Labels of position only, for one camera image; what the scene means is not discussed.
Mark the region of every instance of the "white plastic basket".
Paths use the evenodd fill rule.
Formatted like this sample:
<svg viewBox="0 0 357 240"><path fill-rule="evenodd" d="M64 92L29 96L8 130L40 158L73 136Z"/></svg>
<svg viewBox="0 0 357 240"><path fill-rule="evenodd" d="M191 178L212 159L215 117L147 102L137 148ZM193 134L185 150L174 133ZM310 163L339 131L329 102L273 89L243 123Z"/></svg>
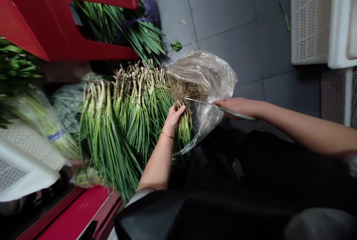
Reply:
<svg viewBox="0 0 357 240"><path fill-rule="evenodd" d="M51 186L66 159L19 119L0 128L0 202L19 199Z"/></svg>
<svg viewBox="0 0 357 240"><path fill-rule="evenodd" d="M291 0L291 63L357 65L357 0Z"/></svg>
<svg viewBox="0 0 357 240"><path fill-rule="evenodd" d="M326 63L331 0L291 0L291 63Z"/></svg>
<svg viewBox="0 0 357 240"><path fill-rule="evenodd" d="M357 128L357 67L322 74L321 118Z"/></svg>

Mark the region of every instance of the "plastic bag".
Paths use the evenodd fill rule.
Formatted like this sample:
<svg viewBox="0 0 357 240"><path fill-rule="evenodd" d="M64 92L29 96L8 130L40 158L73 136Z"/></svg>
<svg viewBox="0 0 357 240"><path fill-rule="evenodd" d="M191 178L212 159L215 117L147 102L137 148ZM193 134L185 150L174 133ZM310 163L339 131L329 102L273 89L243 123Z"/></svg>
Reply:
<svg viewBox="0 0 357 240"><path fill-rule="evenodd" d="M196 83L201 92L207 95L206 102L214 102L231 98L238 81L235 71L230 65L206 51L191 51L180 60L167 67L166 73L178 80ZM197 108L193 126L197 130L192 141L173 156L182 155L200 143L223 118L223 112L216 107L203 103L195 103Z"/></svg>
<svg viewBox="0 0 357 240"><path fill-rule="evenodd" d="M35 87L25 93L3 100L6 109L47 138L56 149L71 161L81 160L77 142L58 120L44 93Z"/></svg>
<svg viewBox="0 0 357 240"><path fill-rule="evenodd" d="M70 183L74 185L90 188L96 185L104 186L103 178L100 178L98 172L90 167L84 170L82 167L73 169L73 177L70 179Z"/></svg>
<svg viewBox="0 0 357 240"><path fill-rule="evenodd" d="M64 85L51 96L51 102L58 115L58 119L74 137L79 132L84 85L85 83Z"/></svg>

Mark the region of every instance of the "black apron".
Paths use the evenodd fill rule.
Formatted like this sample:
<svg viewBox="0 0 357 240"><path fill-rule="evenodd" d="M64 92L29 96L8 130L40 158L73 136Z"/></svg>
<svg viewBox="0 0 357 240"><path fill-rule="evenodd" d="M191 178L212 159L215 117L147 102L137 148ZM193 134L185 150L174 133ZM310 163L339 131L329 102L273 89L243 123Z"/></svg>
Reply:
<svg viewBox="0 0 357 240"><path fill-rule="evenodd" d="M244 172L238 181L235 158ZM118 239L283 239L303 209L357 213L357 183L340 160L268 132L242 136L217 127L169 190L129 205L115 218Z"/></svg>

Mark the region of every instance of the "gray sleeve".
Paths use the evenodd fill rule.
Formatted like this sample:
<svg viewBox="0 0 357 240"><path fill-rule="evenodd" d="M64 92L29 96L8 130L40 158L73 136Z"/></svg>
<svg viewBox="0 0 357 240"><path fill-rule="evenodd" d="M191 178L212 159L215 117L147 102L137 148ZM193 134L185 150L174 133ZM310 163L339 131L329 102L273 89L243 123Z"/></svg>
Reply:
<svg viewBox="0 0 357 240"><path fill-rule="evenodd" d="M129 202L126 204L125 207L127 207L128 205L136 202L137 200L143 198L144 196L148 195L149 193L153 192L154 189L142 189L139 192L137 192L136 194L133 195L133 197L129 200Z"/></svg>

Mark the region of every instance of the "gold bracelet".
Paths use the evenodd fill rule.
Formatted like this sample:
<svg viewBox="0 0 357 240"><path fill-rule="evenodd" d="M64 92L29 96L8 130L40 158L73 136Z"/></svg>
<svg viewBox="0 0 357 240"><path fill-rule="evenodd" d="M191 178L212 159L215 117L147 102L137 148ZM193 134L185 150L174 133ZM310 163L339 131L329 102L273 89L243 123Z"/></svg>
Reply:
<svg viewBox="0 0 357 240"><path fill-rule="evenodd" d="M164 131L161 131L161 134L164 134L165 136L168 136L169 138L174 139L174 137L173 137L173 136L170 136L169 134L166 134Z"/></svg>

